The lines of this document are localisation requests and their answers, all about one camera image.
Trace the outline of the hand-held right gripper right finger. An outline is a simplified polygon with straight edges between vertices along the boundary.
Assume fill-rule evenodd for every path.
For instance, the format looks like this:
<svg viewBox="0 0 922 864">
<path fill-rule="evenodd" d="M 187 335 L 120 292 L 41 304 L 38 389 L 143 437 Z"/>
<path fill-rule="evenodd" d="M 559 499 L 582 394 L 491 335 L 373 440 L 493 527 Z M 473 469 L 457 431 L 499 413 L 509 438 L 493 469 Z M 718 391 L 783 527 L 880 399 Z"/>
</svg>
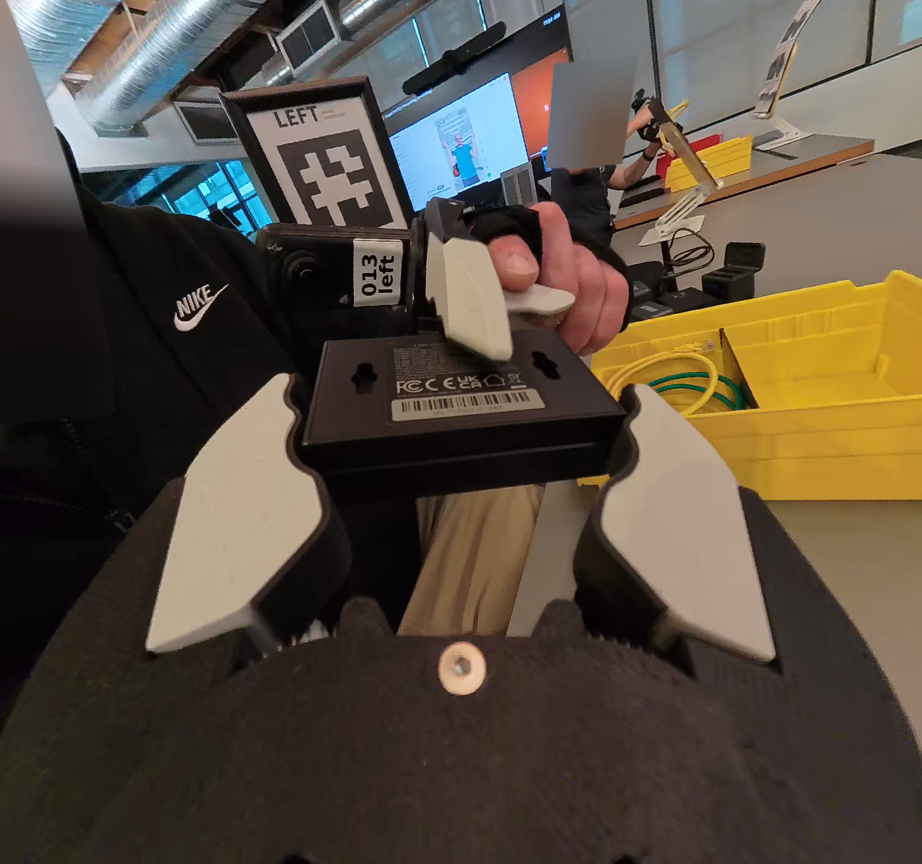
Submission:
<svg viewBox="0 0 922 864">
<path fill-rule="evenodd" d="M 664 654 L 690 636 L 771 663 L 776 643 L 735 475 L 651 386 L 627 386 L 620 402 L 629 456 L 611 472 L 594 524 L 639 596 L 642 642 Z"/>
</svg>

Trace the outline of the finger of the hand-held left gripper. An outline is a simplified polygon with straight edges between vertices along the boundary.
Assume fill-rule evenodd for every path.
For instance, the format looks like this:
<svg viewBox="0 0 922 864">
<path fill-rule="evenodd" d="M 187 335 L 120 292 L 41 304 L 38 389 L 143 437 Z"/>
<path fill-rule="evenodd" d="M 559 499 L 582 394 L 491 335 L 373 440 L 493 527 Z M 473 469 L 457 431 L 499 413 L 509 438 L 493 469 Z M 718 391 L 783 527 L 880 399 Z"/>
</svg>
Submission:
<svg viewBox="0 0 922 864">
<path fill-rule="evenodd" d="M 428 237 L 425 296 L 444 337 L 490 362 L 508 362 L 513 340 L 501 282 L 486 245 Z"/>
</svg>

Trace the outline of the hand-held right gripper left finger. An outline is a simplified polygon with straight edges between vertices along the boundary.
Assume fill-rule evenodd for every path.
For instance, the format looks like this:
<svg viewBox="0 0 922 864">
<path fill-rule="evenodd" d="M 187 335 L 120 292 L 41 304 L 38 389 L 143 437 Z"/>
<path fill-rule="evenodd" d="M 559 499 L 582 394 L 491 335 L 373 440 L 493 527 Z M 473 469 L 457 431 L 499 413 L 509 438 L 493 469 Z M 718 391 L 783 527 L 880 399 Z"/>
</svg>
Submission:
<svg viewBox="0 0 922 864">
<path fill-rule="evenodd" d="M 311 622 L 271 618 L 270 598 L 328 530 L 323 480 L 298 462 L 303 415 L 295 374 L 273 376 L 201 448 L 182 491 L 146 651 L 166 654 L 245 630 L 258 650 L 280 648 Z"/>
</svg>

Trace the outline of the black network switch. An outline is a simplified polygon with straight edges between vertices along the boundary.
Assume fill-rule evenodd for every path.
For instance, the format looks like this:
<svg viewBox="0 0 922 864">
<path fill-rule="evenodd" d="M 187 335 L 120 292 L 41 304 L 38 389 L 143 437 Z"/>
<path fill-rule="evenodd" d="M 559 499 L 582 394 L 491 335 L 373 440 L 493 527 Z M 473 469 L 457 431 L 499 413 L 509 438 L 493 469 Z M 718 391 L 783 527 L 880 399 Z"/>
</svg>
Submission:
<svg viewBox="0 0 922 864">
<path fill-rule="evenodd" d="M 433 333 L 327 344 L 303 462 L 332 492 L 430 496 L 606 473 L 626 412 L 550 329 L 491 362 Z"/>
</svg>

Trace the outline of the yellow plastic bin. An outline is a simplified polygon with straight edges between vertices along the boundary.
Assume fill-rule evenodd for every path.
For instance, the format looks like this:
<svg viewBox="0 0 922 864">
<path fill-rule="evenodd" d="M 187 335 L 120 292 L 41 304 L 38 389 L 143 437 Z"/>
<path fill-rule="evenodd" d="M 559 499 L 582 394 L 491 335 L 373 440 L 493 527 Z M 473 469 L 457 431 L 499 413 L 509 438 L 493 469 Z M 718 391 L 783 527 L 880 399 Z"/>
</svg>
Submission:
<svg viewBox="0 0 922 864">
<path fill-rule="evenodd" d="M 591 369 L 655 392 L 767 501 L 918 501 L 921 281 L 833 282 L 629 326 Z"/>
<path fill-rule="evenodd" d="M 752 166 L 753 134 L 723 140 L 714 134 L 691 143 L 690 147 L 710 174 L 717 179 L 749 171 Z M 678 155 L 657 162 L 657 172 L 664 188 L 679 192 L 693 188 L 697 180 L 686 162 Z"/>
</svg>

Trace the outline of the person's left hand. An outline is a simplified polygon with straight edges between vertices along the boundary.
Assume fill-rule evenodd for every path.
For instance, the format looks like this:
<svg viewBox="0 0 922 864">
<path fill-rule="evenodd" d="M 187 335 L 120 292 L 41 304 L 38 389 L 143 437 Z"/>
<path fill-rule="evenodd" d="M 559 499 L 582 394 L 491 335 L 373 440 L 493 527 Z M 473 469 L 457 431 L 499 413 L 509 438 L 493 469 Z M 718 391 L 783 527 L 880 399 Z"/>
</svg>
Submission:
<svg viewBox="0 0 922 864">
<path fill-rule="evenodd" d="M 488 243 L 490 258 L 505 291 L 521 294 L 535 284 L 572 294 L 562 313 L 536 318 L 554 326 L 560 339 L 585 358 L 607 346 L 621 331 L 631 300 L 624 275 L 572 238 L 563 211 L 553 202 L 536 204 L 541 231 L 541 260 L 521 236 L 496 236 Z"/>
</svg>

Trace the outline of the computer monitor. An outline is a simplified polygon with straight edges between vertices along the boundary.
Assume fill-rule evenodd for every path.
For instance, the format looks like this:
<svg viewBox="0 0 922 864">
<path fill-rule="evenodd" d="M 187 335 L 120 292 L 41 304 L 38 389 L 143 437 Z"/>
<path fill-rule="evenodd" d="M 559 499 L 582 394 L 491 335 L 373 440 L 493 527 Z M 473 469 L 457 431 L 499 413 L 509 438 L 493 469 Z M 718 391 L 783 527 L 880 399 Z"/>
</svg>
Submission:
<svg viewBox="0 0 922 864">
<path fill-rule="evenodd" d="M 504 73 L 389 137 L 415 212 L 528 160 L 511 77 Z"/>
</svg>

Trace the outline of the person's black jacket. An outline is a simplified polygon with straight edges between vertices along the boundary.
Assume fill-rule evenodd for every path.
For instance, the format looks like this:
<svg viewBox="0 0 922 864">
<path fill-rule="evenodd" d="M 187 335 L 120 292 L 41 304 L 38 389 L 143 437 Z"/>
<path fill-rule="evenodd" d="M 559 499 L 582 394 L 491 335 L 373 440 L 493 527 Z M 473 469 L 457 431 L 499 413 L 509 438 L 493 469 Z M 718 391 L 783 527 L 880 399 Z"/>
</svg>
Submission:
<svg viewBox="0 0 922 864">
<path fill-rule="evenodd" d="M 93 251 L 113 411 L 2 426 L 2 724 L 75 601 L 225 420 L 275 374 L 314 379 L 326 341 L 409 327 L 388 308 L 284 309 L 246 237 L 101 202 L 58 137 Z"/>
</svg>

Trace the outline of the person's khaki trouser leg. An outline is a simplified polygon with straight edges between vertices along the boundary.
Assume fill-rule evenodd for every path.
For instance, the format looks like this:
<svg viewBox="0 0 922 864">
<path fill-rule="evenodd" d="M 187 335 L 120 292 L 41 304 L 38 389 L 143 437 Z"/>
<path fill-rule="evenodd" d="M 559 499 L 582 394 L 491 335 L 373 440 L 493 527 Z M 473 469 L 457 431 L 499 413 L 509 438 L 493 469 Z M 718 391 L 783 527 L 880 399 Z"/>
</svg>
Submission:
<svg viewBox="0 0 922 864">
<path fill-rule="evenodd" d="M 398 635 L 505 635 L 544 493 L 531 484 L 418 499 L 423 562 Z"/>
</svg>

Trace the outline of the black video bar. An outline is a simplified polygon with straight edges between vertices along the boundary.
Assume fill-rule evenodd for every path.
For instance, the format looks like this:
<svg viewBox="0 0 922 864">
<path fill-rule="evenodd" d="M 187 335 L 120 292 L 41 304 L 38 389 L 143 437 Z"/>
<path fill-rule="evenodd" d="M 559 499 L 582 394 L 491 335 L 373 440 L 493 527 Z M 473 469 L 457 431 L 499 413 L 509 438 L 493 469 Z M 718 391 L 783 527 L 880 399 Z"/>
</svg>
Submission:
<svg viewBox="0 0 922 864">
<path fill-rule="evenodd" d="M 506 36 L 506 24 L 499 21 L 463 45 L 447 49 L 442 57 L 416 73 L 402 84 L 405 96 L 422 96 L 434 88 L 466 72 L 467 68 L 498 47 Z"/>
</svg>

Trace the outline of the light wooden display board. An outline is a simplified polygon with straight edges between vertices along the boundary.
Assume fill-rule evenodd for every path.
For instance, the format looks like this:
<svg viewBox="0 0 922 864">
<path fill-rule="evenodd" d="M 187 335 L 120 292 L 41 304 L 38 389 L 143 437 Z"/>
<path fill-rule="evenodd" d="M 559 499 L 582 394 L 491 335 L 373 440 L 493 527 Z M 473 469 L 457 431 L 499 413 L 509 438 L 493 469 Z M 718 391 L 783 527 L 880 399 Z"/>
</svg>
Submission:
<svg viewBox="0 0 922 864">
<path fill-rule="evenodd" d="M 719 189 L 722 182 L 715 179 L 704 161 L 692 148 L 677 121 L 666 117 L 666 120 L 659 122 L 659 135 L 666 152 L 685 164 L 686 170 L 691 174 L 696 186 L 704 189 L 707 195 L 713 194 Z"/>
</svg>

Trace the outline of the black charging case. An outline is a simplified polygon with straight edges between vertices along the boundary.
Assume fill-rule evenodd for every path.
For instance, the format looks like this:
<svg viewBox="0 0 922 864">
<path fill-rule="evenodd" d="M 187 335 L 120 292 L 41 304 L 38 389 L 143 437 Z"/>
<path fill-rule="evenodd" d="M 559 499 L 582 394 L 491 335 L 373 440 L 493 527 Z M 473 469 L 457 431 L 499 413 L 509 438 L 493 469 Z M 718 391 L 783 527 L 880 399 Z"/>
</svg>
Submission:
<svg viewBox="0 0 922 864">
<path fill-rule="evenodd" d="M 751 300 L 755 278 L 763 269 L 766 245 L 763 242 L 731 241 L 724 254 L 725 299 L 728 303 Z"/>
</svg>

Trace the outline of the wooden work table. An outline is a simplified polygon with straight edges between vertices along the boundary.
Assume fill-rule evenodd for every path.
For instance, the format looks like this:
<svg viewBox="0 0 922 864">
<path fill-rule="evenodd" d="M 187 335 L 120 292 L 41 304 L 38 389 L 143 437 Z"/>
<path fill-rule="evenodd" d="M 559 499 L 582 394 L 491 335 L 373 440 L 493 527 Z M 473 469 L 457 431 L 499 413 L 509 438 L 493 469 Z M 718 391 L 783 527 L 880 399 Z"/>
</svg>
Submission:
<svg viewBox="0 0 922 864">
<path fill-rule="evenodd" d="M 724 185 L 704 203 L 720 202 L 767 186 L 833 167 L 874 152 L 870 138 L 812 134 L 793 144 L 771 152 L 753 151 L 747 171 L 724 178 Z M 627 208 L 619 207 L 614 217 L 614 229 L 622 231 L 637 225 L 649 225 L 681 201 L 692 190 L 665 192 L 662 196 L 638 202 Z"/>
</svg>

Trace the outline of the instruction sheet on stand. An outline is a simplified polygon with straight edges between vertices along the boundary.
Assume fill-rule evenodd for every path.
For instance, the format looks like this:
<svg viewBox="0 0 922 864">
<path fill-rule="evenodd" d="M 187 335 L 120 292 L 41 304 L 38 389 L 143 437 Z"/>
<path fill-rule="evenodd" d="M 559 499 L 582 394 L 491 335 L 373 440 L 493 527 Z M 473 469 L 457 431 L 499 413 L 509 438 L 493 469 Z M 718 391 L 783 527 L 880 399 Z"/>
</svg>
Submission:
<svg viewBox="0 0 922 864">
<path fill-rule="evenodd" d="M 783 147 L 805 140 L 811 136 L 796 125 L 786 121 L 778 106 L 789 72 L 797 54 L 799 40 L 807 22 L 823 0 L 804 0 L 786 28 L 781 40 L 772 53 L 769 67 L 756 97 L 752 117 L 755 120 L 771 121 L 773 129 L 755 136 L 752 149 L 766 155 L 779 155 Z"/>
</svg>

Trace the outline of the large wall screen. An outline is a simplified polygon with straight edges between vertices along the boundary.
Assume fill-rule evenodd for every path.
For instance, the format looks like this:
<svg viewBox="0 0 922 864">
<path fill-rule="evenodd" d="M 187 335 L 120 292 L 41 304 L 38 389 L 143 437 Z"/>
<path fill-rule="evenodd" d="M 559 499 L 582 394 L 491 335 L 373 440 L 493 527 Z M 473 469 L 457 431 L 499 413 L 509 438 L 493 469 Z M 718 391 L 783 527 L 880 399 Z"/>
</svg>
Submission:
<svg viewBox="0 0 922 864">
<path fill-rule="evenodd" d="M 515 33 L 513 97 L 530 158 L 547 147 L 554 69 L 572 61 L 566 10 L 559 5 Z"/>
</svg>

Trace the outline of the silver ventilation duct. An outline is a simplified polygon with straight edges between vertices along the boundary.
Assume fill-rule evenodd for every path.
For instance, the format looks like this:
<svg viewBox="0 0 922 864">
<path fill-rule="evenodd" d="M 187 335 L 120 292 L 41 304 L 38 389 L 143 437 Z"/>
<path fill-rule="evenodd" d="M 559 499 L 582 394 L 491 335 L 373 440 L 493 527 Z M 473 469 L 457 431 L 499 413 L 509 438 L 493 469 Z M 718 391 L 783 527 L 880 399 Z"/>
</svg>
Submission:
<svg viewBox="0 0 922 864">
<path fill-rule="evenodd" d="M 249 85 L 328 72 L 428 0 L 6 0 L 45 97 L 66 78 L 102 138 L 130 136 L 250 32 L 272 56 Z"/>
</svg>

